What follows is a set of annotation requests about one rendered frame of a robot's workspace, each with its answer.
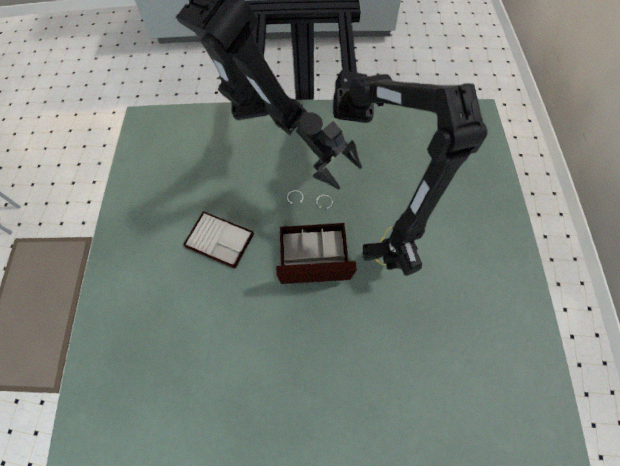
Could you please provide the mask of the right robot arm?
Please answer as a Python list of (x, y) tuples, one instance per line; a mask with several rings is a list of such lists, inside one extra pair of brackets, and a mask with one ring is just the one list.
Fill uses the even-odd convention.
[(288, 135), (299, 127), (296, 132), (306, 144), (316, 137), (308, 146), (319, 159), (344, 142), (334, 121), (321, 130), (321, 117), (285, 93), (256, 44), (258, 20), (245, 0), (189, 0), (176, 19), (196, 33), (211, 54), (222, 81), (218, 91), (231, 101), (234, 116), (268, 111)]

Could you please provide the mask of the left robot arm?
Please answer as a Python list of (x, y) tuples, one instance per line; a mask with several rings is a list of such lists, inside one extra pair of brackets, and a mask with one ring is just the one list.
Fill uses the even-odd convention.
[[(432, 159), (407, 209), (396, 221), (390, 238), (362, 247), (364, 260), (384, 256), (386, 264), (398, 261), (404, 275), (408, 276), (421, 270), (423, 265), (415, 240), (422, 238), (431, 213), (455, 173), (470, 153), (478, 151), (488, 129), (483, 123), (474, 83), (432, 84), (389, 79), (392, 80), (388, 74), (352, 79), (349, 89), (339, 88), (336, 92), (336, 113), (371, 119), (374, 103), (378, 107), (387, 103), (437, 114), (438, 130), (427, 147)], [(390, 253), (388, 244), (390, 251), (399, 256)]]

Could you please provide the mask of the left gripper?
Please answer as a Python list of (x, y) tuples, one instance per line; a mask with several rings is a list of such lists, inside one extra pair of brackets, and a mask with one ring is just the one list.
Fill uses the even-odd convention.
[[(389, 245), (388, 245), (388, 249), (389, 249)], [(390, 251), (390, 249), (389, 249), (389, 251)], [(392, 252), (390, 251), (390, 253), (392, 253)], [(393, 254), (393, 253), (392, 253), (392, 254)], [(396, 254), (393, 254), (393, 255), (398, 256), (398, 255), (396, 255)], [(386, 264), (386, 263), (385, 263), (385, 260), (384, 260), (384, 256), (383, 256), (383, 261), (384, 261), (384, 264)], [(397, 261), (396, 261), (396, 263), (387, 263), (387, 264), (386, 264), (386, 267), (387, 267), (387, 270), (392, 270), (392, 269), (397, 269), (397, 268), (400, 268), (400, 266), (399, 266), (399, 264), (398, 264), (398, 262), (397, 262)], [(401, 268), (400, 268), (400, 269), (401, 269)]]

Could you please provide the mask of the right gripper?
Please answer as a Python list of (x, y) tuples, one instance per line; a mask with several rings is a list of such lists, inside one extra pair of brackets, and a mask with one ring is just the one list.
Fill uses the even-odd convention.
[[(347, 147), (348, 146), (348, 147)], [(347, 148), (346, 148), (347, 147)], [(345, 149), (346, 148), (346, 149)], [(345, 150), (344, 150), (345, 149)], [(350, 151), (352, 152), (353, 156), (351, 155)], [(339, 155), (340, 153), (342, 153), (347, 159), (349, 159), (356, 167), (358, 167), (359, 169), (362, 168), (361, 162), (359, 160), (358, 157), (358, 153), (357, 153), (357, 149), (356, 149), (356, 144), (353, 140), (351, 140), (349, 143), (347, 143), (344, 140), (344, 143), (342, 145), (340, 145), (337, 148), (331, 148), (324, 156), (322, 156), (314, 165), (313, 167), (316, 169), (316, 173), (313, 174), (312, 176), (317, 179), (320, 180), (322, 182), (325, 182), (331, 186), (333, 186), (334, 188), (336, 188), (337, 190), (340, 189), (338, 183), (335, 181), (335, 179), (333, 178), (333, 176), (331, 175), (331, 173), (328, 171), (328, 169), (325, 167), (329, 162), (331, 162), (332, 160), (330, 159), (331, 157), (336, 157), (337, 155)], [(355, 161), (356, 160), (356, 161)], [(322, 168), (324, 168), (322, 170)], [(321, 171), (322, 170), (322, 171)]]

